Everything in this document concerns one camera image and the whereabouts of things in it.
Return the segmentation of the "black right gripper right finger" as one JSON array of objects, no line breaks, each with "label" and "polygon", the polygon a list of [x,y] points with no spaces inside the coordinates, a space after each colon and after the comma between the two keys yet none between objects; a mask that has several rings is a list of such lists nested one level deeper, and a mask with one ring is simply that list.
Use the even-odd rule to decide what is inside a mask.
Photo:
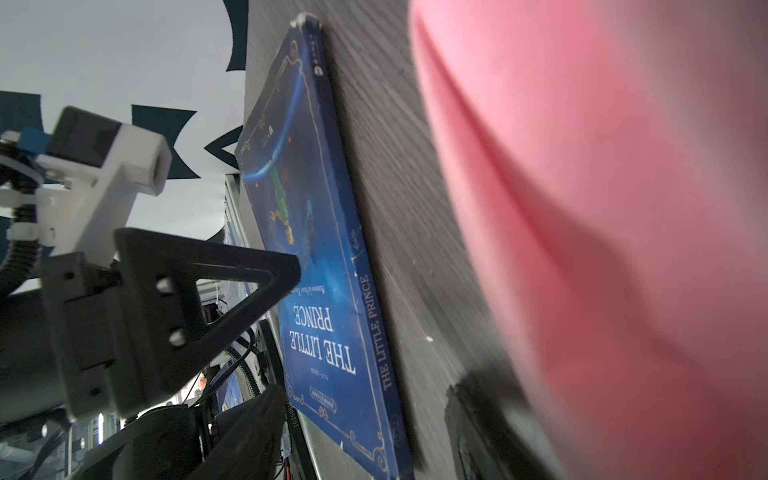
[{"label": "black right gripper right finger", "polygon": [[459,479],[562,479],[563,468],[513,376],[467,372],[446,391]]}]

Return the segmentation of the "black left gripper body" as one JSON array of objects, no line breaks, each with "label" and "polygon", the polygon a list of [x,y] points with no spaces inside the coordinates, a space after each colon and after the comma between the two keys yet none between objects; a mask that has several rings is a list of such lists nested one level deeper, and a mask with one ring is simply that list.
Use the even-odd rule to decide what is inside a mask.
[{"label": "black left gripper body", "polygon": [[71,253],[43,261],[38,289],[2,299],[2,419],[59,409],[71,420],[107,409],[130,417],[149,407],[130,334],[136,280],[122,265]]}]

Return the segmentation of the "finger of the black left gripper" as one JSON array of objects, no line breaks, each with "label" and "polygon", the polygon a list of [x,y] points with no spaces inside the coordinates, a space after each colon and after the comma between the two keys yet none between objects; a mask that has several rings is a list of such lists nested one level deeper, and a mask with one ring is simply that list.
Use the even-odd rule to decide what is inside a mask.
[{"label": "finger of the black left gripper", "polygon": [[299,283],[292,254],[136,228],[115,233],[122,321],[138,371],[133,414],[172,396]]}]

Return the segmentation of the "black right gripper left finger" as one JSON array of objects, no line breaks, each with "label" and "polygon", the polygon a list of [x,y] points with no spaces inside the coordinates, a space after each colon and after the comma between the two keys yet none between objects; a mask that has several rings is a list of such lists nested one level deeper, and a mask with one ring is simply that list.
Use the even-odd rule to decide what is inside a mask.
[{"label": "black right gripper left finger", "polygon": [[273,479],[285,423],[285,391],[271,385],[234,408],[238,414],[201,465],[187,479]]}]

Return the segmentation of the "blue Little Prince book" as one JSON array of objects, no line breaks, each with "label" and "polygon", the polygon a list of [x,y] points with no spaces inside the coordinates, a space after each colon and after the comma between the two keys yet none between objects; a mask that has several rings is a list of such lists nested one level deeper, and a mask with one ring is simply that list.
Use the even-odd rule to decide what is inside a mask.
[{"label": "blue Little Prince book", "polygon": [[264,246],[300,264],[298,285],[278,306],[290,404],[372,477],[412,478],[316,16],[290,23],[236,157]]}]

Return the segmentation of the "pink student backpack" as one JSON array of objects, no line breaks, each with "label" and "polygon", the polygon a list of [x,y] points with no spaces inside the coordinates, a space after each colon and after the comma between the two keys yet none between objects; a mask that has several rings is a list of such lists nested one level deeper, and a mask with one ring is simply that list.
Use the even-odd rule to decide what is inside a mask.
[{"label": "pink student backpack", "polygon": [[572,479],[767,475],[767,5],[414,1],[478,282]]}]

